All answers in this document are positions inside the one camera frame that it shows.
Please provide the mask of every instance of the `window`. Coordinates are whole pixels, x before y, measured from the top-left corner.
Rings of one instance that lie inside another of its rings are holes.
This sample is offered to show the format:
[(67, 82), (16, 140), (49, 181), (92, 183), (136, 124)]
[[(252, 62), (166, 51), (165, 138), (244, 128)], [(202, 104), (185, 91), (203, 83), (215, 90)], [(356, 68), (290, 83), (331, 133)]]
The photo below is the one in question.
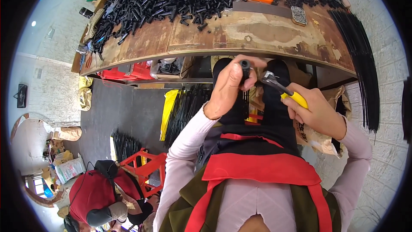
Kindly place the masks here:
[(46, 198), (46, 195), (44, 195), (43, 180), (41, 175), (26, 177), (26, 187), (38, 196)]

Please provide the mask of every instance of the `wire bundle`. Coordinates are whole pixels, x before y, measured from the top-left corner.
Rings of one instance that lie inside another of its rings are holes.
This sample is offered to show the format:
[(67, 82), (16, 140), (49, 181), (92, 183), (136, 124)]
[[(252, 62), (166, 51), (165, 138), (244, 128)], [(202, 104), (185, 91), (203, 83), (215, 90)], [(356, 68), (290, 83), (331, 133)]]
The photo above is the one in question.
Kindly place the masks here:
[[(116, 157), (119, 163), (135, 154), (136, 152), (140, 151), (140, 149), (142, 148), (142, 143), (139, 140), (126, 133), (119, 132), (119, 129), (116, 129), (112, 133), (111, 137), (113, 137)], [(141, 166), (141, 159), (137, 158), (137, 161), (137, 166)]]
[(335, 10), (328, 10), (328, 13), (342, 34), (358, 76), (363, 105), (363, 127), (376, 133), (380, 118), (378, 77), (365, 29), (352, 13)]
[(202, 84), (193, 85), (189, 90), (183, 87), (177, 94), (167, 122), (164, 146), (170, 148), (189, 120), (210, 99), (211, 90)]
[(242, 100), (243, 100), (242, 112), (243, 112), (244, 119), (246, 120), (249, 118), (249, 90), (244, 91), (242, 93)]

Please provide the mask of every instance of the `hand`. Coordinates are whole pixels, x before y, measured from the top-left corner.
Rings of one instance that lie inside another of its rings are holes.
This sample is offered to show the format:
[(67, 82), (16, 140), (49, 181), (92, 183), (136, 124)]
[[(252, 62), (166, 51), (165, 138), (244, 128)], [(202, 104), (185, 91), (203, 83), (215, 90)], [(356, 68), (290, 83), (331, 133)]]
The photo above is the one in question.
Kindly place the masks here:
[(159, 196), (156, 194), (153, 194), (150, 199), (147, 200), (148, 203), (150, 203), (153, 207), (153, 212), (157, 211), (157, 208), (159, 207)]
[(218, 80), (212, 91), (209, 102), (204, 106), (205, 116), (211, 120), (216, 120), (226, 114), (234, 105), (239, 90), (249, 90), (258, 80), (255, 70), (250, 69), (249, 78), (245, 80), (242, 86), (243, 72), (239, 62), (243, 59), (250, 61), (251, 67), (266, 67), (265, 61), (245, 55), (237, 55), (222, 71), (220, 71)]
[(301, 124), (305, 123), (316, 132), (336, 140), (345, 137), (345, 119), (329, 105), (318, 88), (308, 90), (295, 83), (291, 83), (286, 88), (299, 93), (308, 103), (308, 109), (305, 109), (290, 97), (281, 99), (283, 104), (288, 107), (291, 119), (296, 119)]
[(121, 223), (117, 222), (116, 220), (113, 220), (111, 222), (109, 222), (110, 225), (110, 230), (111, 231), (117, 231), (120, 232), (121, 231)]

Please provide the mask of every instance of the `knee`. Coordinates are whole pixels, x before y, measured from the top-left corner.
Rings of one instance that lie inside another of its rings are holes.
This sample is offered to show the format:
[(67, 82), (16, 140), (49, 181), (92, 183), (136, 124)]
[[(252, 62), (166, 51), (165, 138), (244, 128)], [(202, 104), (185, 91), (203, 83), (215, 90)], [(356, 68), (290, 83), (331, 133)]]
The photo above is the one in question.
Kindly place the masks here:
[(286, 65), (286, 63), (283, 60), (280, 59), (272, 59), (271, 61), (269, 61), (267, 63), (267, 67), (266, 70), (273, 72), (273, 70), (276, 69), (288, 69), (288, 66)]
[(213, 74), (219, 74), (219, 72), (222, 71), (223, 68), (225, 68), (230, 63), (230, 61), (232, 61), (231, 58), (221, 58), (221, 59), (219, 59), (216, 62), (215, 66), (213, 67), (212, 73)]

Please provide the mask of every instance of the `gray sleeve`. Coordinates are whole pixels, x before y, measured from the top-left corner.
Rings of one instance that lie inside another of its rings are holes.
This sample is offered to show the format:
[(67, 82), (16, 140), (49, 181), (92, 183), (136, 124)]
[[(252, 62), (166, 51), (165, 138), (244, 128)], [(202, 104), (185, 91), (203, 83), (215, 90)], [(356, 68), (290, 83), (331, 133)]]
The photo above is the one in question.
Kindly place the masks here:
[(372, 159), (372, 146), (368, 137), (351, 122), (345, 121), (347, 132), (341, 142), (348, 149), (349, 158), (342, 175), (329, 189), (339, 204), (342, 231), (347, 231), (349, 227)]
[(112, 220), (117, 220), (124, 223), (127, 219), (127, 206), (121, 201), (118, 201), (108, 207), (112, 213)]
[(109, 207), (102, 209), (93, 209), (88, 212), (86, 219), (87, 224), (92, 227), (99, 227), (103, 224), (117, 220), (120, 223), (124, 223), (127, 218), (127, 206), (126, 204), (118, 201)]

